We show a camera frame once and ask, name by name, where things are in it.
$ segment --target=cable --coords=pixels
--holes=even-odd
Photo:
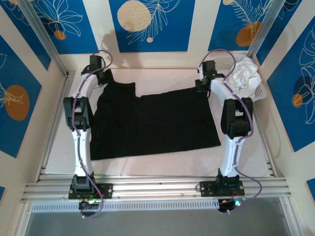
[[[252,117],[251,117],[251,115],[250,115],[250,112],[249,112],[248,108],[246,107],[246,105],[244,104],[243,100],[242,100],[239,96],[237,96],[237,95],[235,94],[235,92],[233,91],[233,89],[232,89],[232,88],[227,84],[227,82],[226,82],[226,79],[230,76],[230,74],[232,74],[232,72],[234,71],[234,69],[235,69],[235,67],[236,67],[236,59],[235,59],[234,55],[233,55],[230,51],[228,51],[228,50],[226,50],[226,49],[214,49],[214,50],[212,50],[212,51],[209,51],[209,52],[206,54],[206,56],[202,59],[201,63],[199,64],[199,67],[202,66],[203,61],[204,61],[204,60],[206,59],[206,57],[207,57],[210,53],[212,53],[212,52],[226,52],[226,53],[230,54],[230,56],[232,57],[234,64],[233,64],[233,67],[232,67],[231,71],[224,77],[224,79],[223,79],[223,84],[224,84],[225,87],[231,92],[231,94],[232,94],[237,100],[239,100],[239,102],[241,103],[242,107],[244,108],[245,113],[246,113],[246,115],[247,115],[247,117],[249,118],[249,121],[250,121],[251,132],[250,132],[248,135],[246,135],[246,136],[244,136],[244,137],[241,137],[241,138],[237,141],[237,143],[236,143],[236,148],[235,148],[235,153],[234,153],[234,159],[233,159],[233,166],[234,166],[234,169],[236,170],[237,173],[239,173],[240,175],[242,175],[242,176],[244,176],[244,177],[246,177],[246,178],[249,178],[250,180],[255,181],[256,183],[258,183],[258,185],[259,185],[259,191],[255,194],[255,196],[253,196],[252,198],[250,198],[250,199],[246,200],[245,202],[243,202],[243,203],[241,204],[241,206],[243,206],[245,203],[249,203],[250,201],[253,201],[255,198],[257,198],[258,195],[259,195],[259,194],[261,193],[261,191],[262,191],[262,185],[261,185],[261,183],[260,183],[258,180],[256,180],[256,179],[253,178],[253,177],[249,177],[248,175],[242,173],[242,172],[239,171],[239,170],[237,169],[237,167],[236,167],[236,165],[237,165],[236,159],[237,159],[237,153],[238,153],[239,145],[240,145],[240,143],[241,143],[242,140],[244,140],[244,139],[246,139],[246,138],[249,138],[249,137],[251,137],[251,136],[253,135],[253,133],[254,133],[254,126],[253,126]]]
[[[102,71],[102,70],[105,70],[106,68],[108,68],[112,63],[113,63],[113,56],[110,54],[110,52],[106,51],[106,50],[98,50],[96,51],[95,53],[93,53],[93,55],[95,55],[96,53],[99,53],[99,52],[106,52],[109,56],[110,56],[110,62],[108,65],[105,65],[104,64],[104,67],[100,68],[100,69],[97,69],[97,70],[94,70],[92,71],[90,74],[87,75],[87,77],[82,81],[78,91],[77,91],[77,94],[75,95],[74,99],[73,99],[73,104],[72,104],[72,117],[71,117],[71,123],[72,123],[72,127],[74,128],[74,130],[76,131],[77,133],[77,152],[78,152],[78,158],[79,158],[79,161],[80,161],[80,165],[86,175],[86,177],[88,178],[88,180],[91,182],[91,184],[93,185],[93,187],[96,189],[96,191],[98,192],[100,198],[101,198],[101,201],[100,201],[100,204],[99,204],[99,207],[98,207],[98,211],[95,212],[93,215],[91,216],[86,216],[84,213],[83,213],[83,208],[81,209],[80,213],[82,215],[83,218],[93,218],[95,216],[97,216],[103,209],[103,205],[104,205],[104,198],[103,198],[103,194],[102,192],[100,191],[100,189],[97,187],[97,185],[94,183],[93,179],[90,177],[90,175],[88,174],[88,171],[86,169],[86,167],[84,166],[83,164],[83,159],[81,157],[81,153],[80,153],[80,132],[78,131],[77,127],[75,126],[74,124],[74,116],[75,116],[75,105],[76,105],[76,102],[77,102],[77,99],[80,95],[80,92],[81,92],[81,89],[84,85],[84,83],[87,81],[87,79],[93,75],[94,73],[98,72],[98,71]]]
[[[102,88],[102,87],[104,87],[104,85],[102,85],[102,86],[97,86],[97,87],[95,87],[94,89],[99,89],[99,88]]]

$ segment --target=beige circle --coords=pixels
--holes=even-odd
[[[148,38],[147,38],[147,42],[148,42],[148,43],[152,43],[152,42],[153,42],[153,38],[148,37]]]
[[[129,32],[144,30],[151,22],[148,8],[136,0],[126,1],[118,9],[117,18],[123,29]]]
[[[224,5],[230,5],[234,0],[222,0]]]
[[[14,4],[14,5],[17,5],[18,2],[16,0],[8,0],[10,3]]]

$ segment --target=white robotic arm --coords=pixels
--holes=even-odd
[[[235,177],[238,175],[235,167],[238,167],[245,141],[243,137],[248,135],[250,123],[247,116],[240,112],[244,111],[239,101],[224,85],[225,81],[222,75],[217,74],[214,61],[204,62],[203,66],[198,68],[198,73],[200,74],[200,82],[198,82],[202,85],[199,86],[199,89],[210,88],[210,91],[218,96],[220,104],[223,106],[221,129],[225,134],[225,145],[220,173],[223,177]],[[252,113],[252,100],[250,98],[243,99],[250,113]]]
[[[79,93],[78,99],[82,97],[86,97],[87,99],[90,98],[93,89],[97,86],[97,76],[91,75],[86,81],[86,77],[89,74],[84,74],[81,76],[81,83],[72,95],[73,98],[76,97],[79,89],[81,88],[81,91]],[[78,129],[78,132],[80,133],[80,156],[82,158],[83,165],[85,166],[86,171],[89,175],[93,173],[93,168],[91,164],[91,155],[90,155],[90,136],[91,136],[91,128],[84,129]],[[74,173],[77,176],[86,176],[84,170],[82,169],[82,166],[80,164],[79,156],[78,156],[78,134],[77,131],[72,131],[72,136],[74,140],[74,150],[75,150],[75,171]]]

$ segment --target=white crumpled cloth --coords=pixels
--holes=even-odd
[[[227,81],[239,97],[255,97],[254,92],[261,83],[257,69],[257,65],[250,58],[244,58],[236,63]]]

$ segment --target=metal post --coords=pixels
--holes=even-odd
[[[263,19],[255,38],[248,49],[247,56],[249,58],[253,58],[256,56],[260,46],[262,45],[263,41],[265,40],[272,24],[274,23],[275,19],[277,18],[280,10],[282,9],[285,0],[271,0],[273,1],[270,5],[270,8]]]
[[[24,14],[25,18],[29,22],[31,28],[35,32],[36,36],[38,37],[40,43],[43,45],[45,50],[47,51],[50,58],[55,62],[56,67],[58,70],[65,76],[67,75],[66,68],[59,57],[59,53],[53,44],[50,36],[48,35],[45,27],[43,26],[42,22],[40,21],[37,13],[35,12],[31,2],[28,0],[17,0],[19,7]]]

